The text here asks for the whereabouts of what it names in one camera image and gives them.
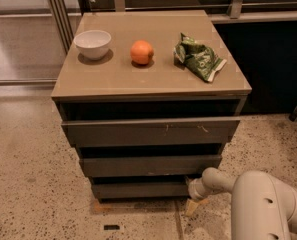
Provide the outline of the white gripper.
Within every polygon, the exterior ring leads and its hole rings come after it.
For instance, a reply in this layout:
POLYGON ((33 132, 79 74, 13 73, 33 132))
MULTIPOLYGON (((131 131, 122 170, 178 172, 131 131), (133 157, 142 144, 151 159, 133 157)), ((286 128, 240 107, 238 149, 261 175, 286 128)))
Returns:
POLYGON ((191 180, 188 176, 184 176, 185 183, 188 185, 188 193, 192 199, 188 199, 185 205, 185 215, 190 217, 201 204, 200 200, 205 199, 211 194, 211 189, 208 188, 201 178, 191 180))

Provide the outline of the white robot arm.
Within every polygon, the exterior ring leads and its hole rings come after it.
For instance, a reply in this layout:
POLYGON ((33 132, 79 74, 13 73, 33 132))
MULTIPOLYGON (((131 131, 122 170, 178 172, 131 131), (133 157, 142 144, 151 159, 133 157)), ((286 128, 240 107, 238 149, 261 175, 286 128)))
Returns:
POLYGON ((210 167, 187 181, 190 216, 210 195, 231 195, 231 240, 297 240, 297 189, 262 171, 237 177, 210 167))

